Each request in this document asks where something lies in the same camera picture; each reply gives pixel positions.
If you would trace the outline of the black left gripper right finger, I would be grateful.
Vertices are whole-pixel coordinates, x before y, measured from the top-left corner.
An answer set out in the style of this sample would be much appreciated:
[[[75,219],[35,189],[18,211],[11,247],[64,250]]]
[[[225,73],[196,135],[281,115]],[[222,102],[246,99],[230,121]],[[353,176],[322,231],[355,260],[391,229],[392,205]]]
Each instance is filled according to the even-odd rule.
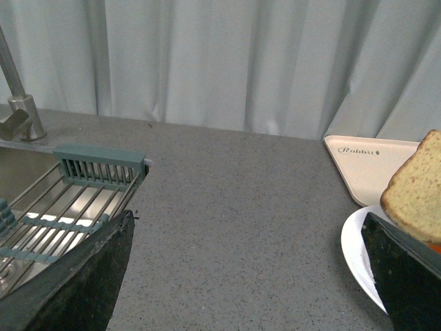
[[[439,330],[440,253],[372,212],[361,234],[393,329]]]

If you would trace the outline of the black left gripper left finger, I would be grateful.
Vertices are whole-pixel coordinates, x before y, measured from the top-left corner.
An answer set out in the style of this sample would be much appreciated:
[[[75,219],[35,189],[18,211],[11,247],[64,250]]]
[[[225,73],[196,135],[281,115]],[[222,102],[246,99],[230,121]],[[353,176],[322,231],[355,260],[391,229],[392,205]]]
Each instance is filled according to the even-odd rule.
[[[124,210],[1,299],[2,330],[105,330],[127,269],[134,215]]]

